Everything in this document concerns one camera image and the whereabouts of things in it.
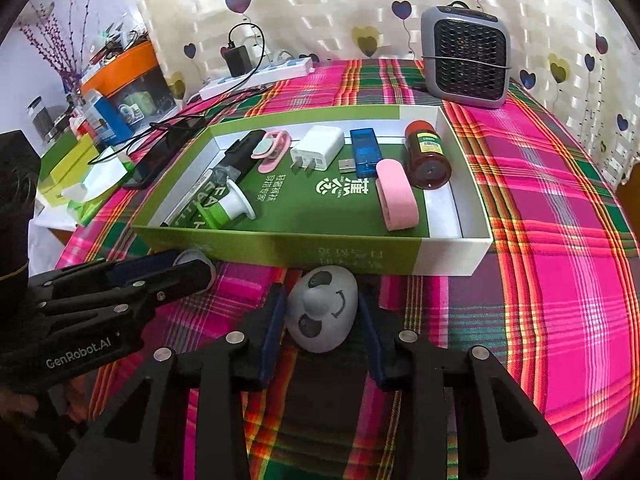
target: power adapter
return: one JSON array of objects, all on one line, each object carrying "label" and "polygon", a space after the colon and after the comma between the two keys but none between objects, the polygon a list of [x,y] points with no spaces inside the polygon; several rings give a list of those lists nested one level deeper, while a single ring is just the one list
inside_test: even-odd
[{"label": "power adapter", "polygon": [[229,49],[222,56],[225,58],[231,77],[240,77],[254,69],[244,45],[235,46],[232,41],[229,43]]}]

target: metal bolt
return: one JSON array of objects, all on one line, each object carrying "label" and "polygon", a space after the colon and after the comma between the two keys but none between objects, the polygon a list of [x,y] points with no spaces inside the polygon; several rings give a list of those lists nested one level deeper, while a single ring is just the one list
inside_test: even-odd
[{"label": "metal bolt", "polygon": [[169,357],[171,357],[170,348],[159,348],[154,352],[154,359],[156,361],[166,361]]},{"label": "metal bolt", "polygon": [[405,343],[415,343],[418,341],[418,335],[413,330],[402,330],[401,333],[398,334],[400,341],[404,341]]},{"label": "metal bolt", "polygon": [[484,346],[474,346],[471,349],[471,355],[476,359],[484,361],[489,357],[489,351]]},{"label": "metal bolt", "polygon": [[238,332],[238,330],[234,330],[233,332],[229,332],[226,337],[226,342],[231,343],[232,345],[237,345],[244,341],[244,334],[242,332]]}]

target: panda face toy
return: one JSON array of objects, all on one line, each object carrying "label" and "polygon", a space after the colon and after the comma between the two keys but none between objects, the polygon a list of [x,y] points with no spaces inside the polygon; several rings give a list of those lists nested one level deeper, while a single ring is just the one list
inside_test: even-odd
[{"label": "panda face toy", "polygon": [[357,307],[358,285],[353,274],[343,267],[318,267],[293,287],[285,324],[305,350],[328,352],[349,335]]}]

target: portable heater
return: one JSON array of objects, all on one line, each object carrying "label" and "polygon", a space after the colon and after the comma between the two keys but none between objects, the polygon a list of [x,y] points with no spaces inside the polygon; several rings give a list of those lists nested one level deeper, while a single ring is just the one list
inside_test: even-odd
[{"label": "portable heater", "polygon": [[484,108],[505,102],[511,41],[501,20],[453,2],[425,10],[420,34],[424,77],[431,95]]}]

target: table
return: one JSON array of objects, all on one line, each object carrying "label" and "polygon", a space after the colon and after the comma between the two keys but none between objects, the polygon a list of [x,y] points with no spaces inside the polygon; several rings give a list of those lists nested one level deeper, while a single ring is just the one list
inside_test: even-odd
[{"label": "table", "polygon": [[[512,83],[499,110],[443,103],[414,91],[422,64],[351,60],[280,82],[223,120],[303,107],[440,104],[462,142],[495,243],[469,277],[383,276],[380,304],[437,345],[489,347],[551,423],[590,480],[640,406],[640,258],[625,217],[562,124]],[[129,229],[146,192],[120,190],[66,247],[60,266],[142,255]],[[190,351],[225,334],[258,306],[271,282],[299,271],[225,264],[212,289],[164,306],[143,351],[103,367],[90,418],[159,346]],[[191,394],[186,478],[193,478],[197,393]],[[252,478],[388,478],[401,401],[367,375],[361,338],[309,354],[284,338],[270,387],[243,397]],[[449,477],[457,475],[456,435]]]}]

